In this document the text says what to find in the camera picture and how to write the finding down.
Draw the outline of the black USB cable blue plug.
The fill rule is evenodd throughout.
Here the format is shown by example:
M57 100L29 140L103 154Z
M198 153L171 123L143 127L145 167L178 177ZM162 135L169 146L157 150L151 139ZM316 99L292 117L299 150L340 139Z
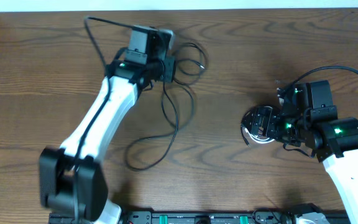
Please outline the black USB cable blue plug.
M251 138L251 140L253 140L257 144L268 144L274 141L274 139L272 138L263 137L261 129L258 129L257 134L251 133L250 130L252 129L251 127L252 125L249 123L252 121L252 116L254 115L255 111L256 111L256 106L246 111L246 113L243 115L241 119L241 135L247 146L250 146L250 142L245 137L245 133L247 133L249 135L249 138Z

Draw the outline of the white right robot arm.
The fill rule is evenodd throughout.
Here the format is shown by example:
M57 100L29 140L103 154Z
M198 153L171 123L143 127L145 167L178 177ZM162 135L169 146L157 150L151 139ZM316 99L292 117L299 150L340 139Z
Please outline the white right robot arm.
M259 105L242 118L241 131L259 144L277 141L287 151L311 149L339 192L351 223L358 223L358 120L340 119L327 80L279 90L281 107Z

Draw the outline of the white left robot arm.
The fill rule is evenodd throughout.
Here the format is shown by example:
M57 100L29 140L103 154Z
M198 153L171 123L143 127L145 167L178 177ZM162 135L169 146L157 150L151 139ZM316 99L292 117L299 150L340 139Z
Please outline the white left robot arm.
M152 80L172 82L172 30L133 26L129 45L104 65L98 96L59 149L39 157L40 203L72 223L118 223L122 209L108 198L102 163L126 113Z

